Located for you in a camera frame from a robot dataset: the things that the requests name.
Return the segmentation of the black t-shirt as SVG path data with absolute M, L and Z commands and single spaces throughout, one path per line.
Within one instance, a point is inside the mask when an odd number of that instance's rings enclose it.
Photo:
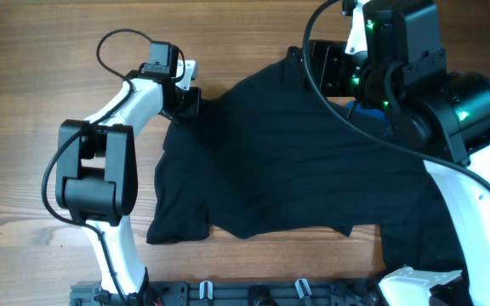
M 168 128 L 154 175 L 149 244 L 200 241 L 217 226 L 235 237 L 307 227 L 348 235 L 378 224 L 407 237 L 435 188 L 422 161 L 367 139 L 385 123 L 358 114 L 352 132 L 305 88 L 300 51 L 206 101 Z

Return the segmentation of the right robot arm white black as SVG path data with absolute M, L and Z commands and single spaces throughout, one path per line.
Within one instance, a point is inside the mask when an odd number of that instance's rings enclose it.
M 387 305 L 490 305 L 490 80 L 447 71 L 432 1 L 345 1 L 344 42 L 302 42 L 305 77 L 323 102 L 351 96 L 383 111 L 446 203 L 465 267 L 402 267 L 377 284 Z

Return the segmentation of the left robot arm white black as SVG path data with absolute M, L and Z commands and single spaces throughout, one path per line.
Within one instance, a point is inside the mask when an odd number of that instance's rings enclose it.
M 55 198 L 83 229 L 100 268 L 94 300 L 140 305 L 150 286 L 136 249 L 130 214 L 138 193 L 135 138 L 154 116 L 174 118 L 199 101 L 194 73 L 166 80 L 132 74 L 104 107 L 60 125 Z

